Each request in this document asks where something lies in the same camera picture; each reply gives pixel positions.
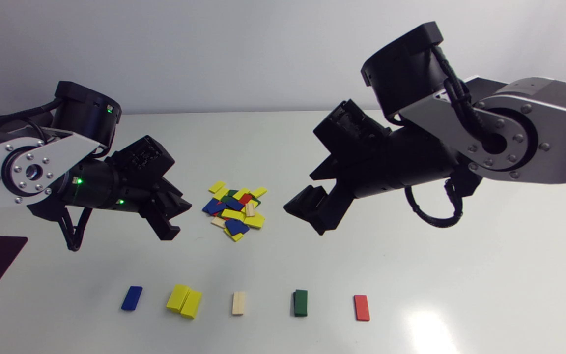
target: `green wooden block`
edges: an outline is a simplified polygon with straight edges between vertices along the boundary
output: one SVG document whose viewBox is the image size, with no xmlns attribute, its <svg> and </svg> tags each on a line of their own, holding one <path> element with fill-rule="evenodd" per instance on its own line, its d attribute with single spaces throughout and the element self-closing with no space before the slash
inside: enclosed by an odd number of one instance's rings
<svg viewBox="0 0 566 354">
<path fill-rule="evenodd" d="M 301 289 L 294 291 L 294 316 L 307 316 L 307 291 Z"/>
</svg>

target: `white table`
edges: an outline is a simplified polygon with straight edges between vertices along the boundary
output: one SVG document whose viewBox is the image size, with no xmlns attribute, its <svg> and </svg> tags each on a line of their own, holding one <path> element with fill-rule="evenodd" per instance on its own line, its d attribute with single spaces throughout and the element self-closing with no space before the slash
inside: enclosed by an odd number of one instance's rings
<svg viewBox="0 0 566 354">
<path fill-rule="evenodd" d="M 173 219 L 182 231 L 161 242 L 136 214 L 94 211 L 72 253 L 55 223 L 0 210 L 0 235 L 29 237 L 0 281 L 0 353 L 566 353 L 566 185 L 485 180 L 449 229 L 393 191 L 319 236 L 283 204 L 327 156 L 312 134 L 326 113 L 123 117 L 114 148 L 149 134 L 176 159 L 166 177 L 194 204 Z M 200 209 L 219 179 L 269 188 L 261 231 L 233 243 L 209 224 Z M 452 212 L 440 181 L 415 195 Z M 166 310 L 174 284 L 204 293 L 195 320 Z M 130 285 L 143 294 L 124 312 Z M 290 315 L 295 289 L 309 291 L 307 318 Z M 233 291 L 247 292 L 240 318 Z"/>
</svg>

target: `wooden block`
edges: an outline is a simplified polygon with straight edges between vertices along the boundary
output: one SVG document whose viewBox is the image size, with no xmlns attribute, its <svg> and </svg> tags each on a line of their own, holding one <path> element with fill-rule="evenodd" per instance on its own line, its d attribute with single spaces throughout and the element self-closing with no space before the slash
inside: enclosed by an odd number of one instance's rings
<svg viewBox="0 0 566 354">
<path fill-rule="evenodd" d="M 229 201 L 227 201 L 226 204 L 231 209 L 234 209 L 236 211 L 240 211 L 243 208 L 243 204 L 241 204 L 240 202 L 238 202 L 237 200 L 235 200 L 233 198 L 229 199 Z"/>
<path fill-rule="evenodd" d="M 217 200 L 221 200 L 224 195 L 228 193 L 228 188 L 222 187 L 220 190 L 216 191 L 213 197 Z"/>
<path fill-rule="evenodd" d="M 209 191 L 211 193 L 216 193 L 218 190 L 220 190 L 225 185 L 226 185 L 226 183 L 224 183 L 224 181 L 217 181 L 215 184 L 213 184 L 213 186 L 211 186 L 211 188 L 209 188 Z"/>
<path fill-rule="evenodd" d="M 233 236 L 231 235 L 231 232 L 228 230 L 227 227 L 224 228 L 224 233 L 226 235 L 228 235 L 228 237 L 230 237 L 231 239 L 233 239 L 233 241 L 238 242 L 239 240 L 242 239 L 243 237 L 243 233 L 238 233 L 237 235 Z"/>
<path fill-rule="evenodd" d="M 246 203 L 245 211 L 247 217 L 253 217 L 255 215 L 255 205 L 252 202 Z"/>
<path fill-rule="evenodd" d="M 242 195 L 241 198 L 239 198 L 239 202 L 245 206 L 246 203 L 248 203 L 250 200 L 252 200 L 252 197 L 250 196 L 250 194 L 246 193 L 245 195 Z"/>
<path fill-rule="evenodd" d="M 245 217 L 245 219 L 243 220 L 243 223 L 250 226 L 250 227 L 254 227 L 256 229 L 261 229 L 261 227 L 263 227 L 263 223 L 265 222 L 265 217 L 263 217 L 263 215 L 261 215 L 260 213 L 255 211 L 255 215 L 253 217 Z"/>
<path fill-rule="evenodd" d="M 173 312 L 180 312 L 180 309 L 182 309 L 182 306 L 185 304 L 185 300 L 187 299 L 189 292 L 191 292 L 191 289 L 189 289 L 187 285 L 176 284 L 173 287 L 171 295 L 169 295 L 166 307 Z"/>
<path fill-rule="evenodd" d="M 231 314 L 234 316 L 242 316 L 244 305 L 246 301 L 246 292 L 245 291 L 236 291 L 233 293 L 233 310 Z"/>
<path fill-rule="evenodd" d="M 180 310 L 180 315 L 184 318 L 196 318 L 198 307 L 200 307 L 200 300 L 202 300 L 202 293 L 199 291 L 190 291 L 187 295 L 187 300 Z"/>
<path fill-rule="evenodd" d="M 206 206 L 204 206 L 204 208 L 202 208 L 202 211 L 204 211 L 205 213 L 210 213 L 209 208 L 217 206 L 218 202 L 219 202 L 219 200 L 217 200 L 217 199 L 209 200 L 209 202 L 206 204 Z"/>
<path fill-rule="evenodd" d="M 259 187 L 254 191 L 251 191 L 250 194 L 254 195 L 255 198 L 261 197 L 261 195 L 264 195 L 265 192 L 267 192 L 268 190 L 265 189 L 265 187 Z"/>
<path fill-rule="evenodd" d="M 130 287 L 126 293 L 126 298 L 124 298 L 124 302 L 121 305 L 121 309 L 124 311 L 134 311 L 137 307 L 137 303 L 139 302 L 141 291 L 143 291 L 143 287 Z"/>
<path fill-rule="evenodd" d="M 355 316 L 358 321 L 370 321 L 370 312 L 368 311 L 368 298 L 366 295 L 355 295 Z"/>
<path fill-rule="evenodd" d="M 226 209 L 226 203 L 222 203 L 217 199 L 212 199 L 215 200 L 216 202 L 218 202 L 217 204 L 215 204 L 214 206 L 209 206 L 209 215 L 215 215 L 216 213 L 219 213 L 222 210 Z"/>
<path fill-rule="evenodd" d="M 307 316 L 307 291 L 301 289 L 294 291 L 294 316 Z"/>
<path fill-rule="evenodd" d="M 224 225 L 230 231 L 232 236 L 235 236 L 237 234 L 245 234 L 250 230 L 249 227 L 240 220 L 229 220 L 226 221 Z"/>
<path fill-rule="evenodd" d="M 244 219 L 246 219 L 241 211 L 235 211 L 230 209 L 225 209 L 222 211 L 222 218 L 225 217 L 229 219 L 240 220 L 241 222 L 243 222 Z"/>
<path fill-rule="evenodd" d="M 235 193 L 233 195 L 233 198 L 239 200 L 240 198 L 243 197 L 243 195 L 245 195 L 246 193 L 250 193 L 250 190 L 248 188 L 242 188 L 240 190 L 237 191 L 237 193 Z"/>
<path fill-rule="evenodd" d="M 224 229 L 226 227 L 224 225 L 224 219 L 219 218 L 219 217 L 214 217 L 213 220 L 211 220 L 211 224 L 213 224 L 217 227 L 221 227 L 222 229 Z"/>
<path fill-rule="evenodd" d="M 252 204 L 255 208 L 256 208 L 256 206 L 259 205 L 259 203 L 257 203 L 256 200 L 254 200 L 254 199 L 253 199 L 253 200 L 250 200 L 250 201 L 249 201 L 248 203 L 246 203 L 246 204 Z"/>
</svg>

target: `blue wooden block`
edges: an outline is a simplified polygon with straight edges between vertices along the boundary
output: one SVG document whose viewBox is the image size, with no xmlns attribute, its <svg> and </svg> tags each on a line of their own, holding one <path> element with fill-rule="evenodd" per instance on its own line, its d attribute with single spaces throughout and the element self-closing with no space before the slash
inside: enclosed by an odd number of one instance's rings
<svg viewBox="0 0 566 354">
<path fill-rule="evenodd" d="M 238 202 L 237 199 L 231 198 L 229 201 L 226 202 L 227 206 L 233 208 L 234 210 L 240 211 L 243 209 L 244 204 Z"/>
<path fill-rule="evenodd" d="M 226 203 L 220 202 L 220 204 L 215 204 L 215 206 L 209 206 L 209 214 L 213 215 L 219 213 L 220 211 L 226 209 Z"/>
<path fill-rule="evenodd" d="M 139 302 L 141 291 L 143 291 L 143 287 L 130 287 L 130 289 L 128 289 L 128 293 L 126 293 L 126 298 L 124 298 L 124 303 L 121 305 L 121 309 L 134 311 L 137 307 L 137 302 Z"/>
<path fill-rule="evenodd" d="M 217 199 L 211 199 L 211 201 L 209 201 L 206 206 L 204 206 L 204 208 L 202 208 L 202 211 L 204 211 L 205 213 L 209 213 L 209 208 L 216 206 L 218 204 L 220 200 Z"/>
<path fill-rule="evenodd" d="M 240 220 L 230 219 L 225 223 L 226 228 L 230 231 L 231 235 L 235 236 L 238 233 L 245 234 L 250 230 L 250 227 L 246 226 Z"/>
</svg>

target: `white wall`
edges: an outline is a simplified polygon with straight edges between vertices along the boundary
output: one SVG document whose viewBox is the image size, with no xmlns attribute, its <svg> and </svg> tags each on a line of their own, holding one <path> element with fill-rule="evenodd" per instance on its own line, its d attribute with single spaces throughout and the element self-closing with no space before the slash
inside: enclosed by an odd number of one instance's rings
<svg viewBox="0 0 566 354">
<path fill-rule="evenodd" d="M 433 20 L 463 77 L 566 80 L 566 0 L 0 0 L 0 114 L 61 79 L 130 114 L 376 108 L 362 63 Z"/>
</svg>

